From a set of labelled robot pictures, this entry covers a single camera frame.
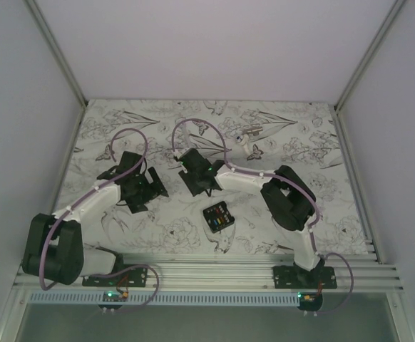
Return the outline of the black fuse box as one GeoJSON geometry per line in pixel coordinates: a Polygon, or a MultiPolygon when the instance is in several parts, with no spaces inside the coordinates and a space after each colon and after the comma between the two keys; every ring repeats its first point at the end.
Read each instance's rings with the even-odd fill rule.
{"type": "Polygon", "coordinates": [[[235,218],[227,208],[225,201],[218,202],[203,209],[202,216],[207,228],[212,233],[221,232],[235,223],[235,218]]]}

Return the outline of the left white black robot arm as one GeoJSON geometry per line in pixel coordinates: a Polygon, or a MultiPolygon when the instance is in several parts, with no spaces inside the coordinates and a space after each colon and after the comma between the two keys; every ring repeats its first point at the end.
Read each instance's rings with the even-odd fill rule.
{"type": "Polygon", "coordinates": [[[119,253],[86,248],[83,233],[117,204],[124,203],[136,214],[159,196],[167,197],[168,191],[155,168],[148,167],[142,155],[124,152],[118,165],[97,177],[91,191],[53,214],[37,214],[31,220],[23,272],[64,285],[81,276],[99,276],[109,286],[119,285],[125,277],[119,253]]]}

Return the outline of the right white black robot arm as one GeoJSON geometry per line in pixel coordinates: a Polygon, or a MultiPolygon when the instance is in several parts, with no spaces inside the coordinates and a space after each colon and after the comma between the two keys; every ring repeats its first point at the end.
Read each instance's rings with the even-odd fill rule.
{"type": "Polygon", "coordinates": [[[297,283],[312,288],[321,279],[322,257],[315,245],[310,217],[319,219],[316,198],[288,166],[275,171],[242,169],[225,160],[210,162],[195,148],[175,152],[180,163],[180,177],[192,196],[213,190],[227,190],[259,195],[263,198],[275,224],[294,251],[297,283]]]}

